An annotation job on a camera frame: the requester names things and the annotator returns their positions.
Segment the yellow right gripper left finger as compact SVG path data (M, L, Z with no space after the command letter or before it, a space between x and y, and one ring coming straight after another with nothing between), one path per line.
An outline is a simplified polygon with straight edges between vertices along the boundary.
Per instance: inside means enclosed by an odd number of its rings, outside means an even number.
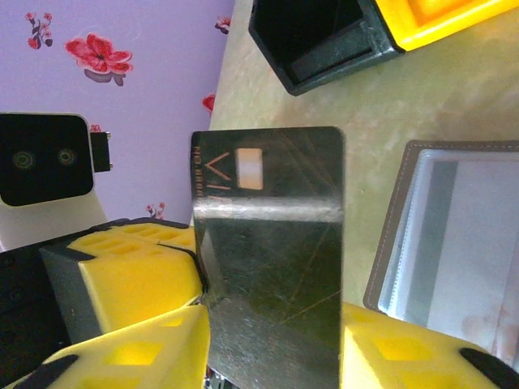
M11 389L203 389L208 310L185 306L73 344Z

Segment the black VIP card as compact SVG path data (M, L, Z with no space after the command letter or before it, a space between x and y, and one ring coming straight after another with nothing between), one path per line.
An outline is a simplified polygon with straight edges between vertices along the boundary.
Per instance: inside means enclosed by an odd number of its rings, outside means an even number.
M237 389L339 389L342 131L196 132L191 188L209 367Z

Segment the black plastic bin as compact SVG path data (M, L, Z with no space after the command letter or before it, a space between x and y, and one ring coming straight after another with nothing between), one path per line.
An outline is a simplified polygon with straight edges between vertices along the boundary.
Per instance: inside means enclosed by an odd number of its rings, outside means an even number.
M375 0L253 0L248 31L292 96L405 52Z

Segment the grey leather card holder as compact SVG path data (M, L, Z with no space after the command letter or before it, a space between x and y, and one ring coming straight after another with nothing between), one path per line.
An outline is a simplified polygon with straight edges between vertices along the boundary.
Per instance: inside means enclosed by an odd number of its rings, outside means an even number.
M363 304L519 372L519 140L406 145Z

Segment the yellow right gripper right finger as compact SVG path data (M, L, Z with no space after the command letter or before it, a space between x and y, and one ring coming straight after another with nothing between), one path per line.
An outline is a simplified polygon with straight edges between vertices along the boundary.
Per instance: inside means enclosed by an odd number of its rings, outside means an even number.
M339 389L519 389L479 346L360 306L341 307Z

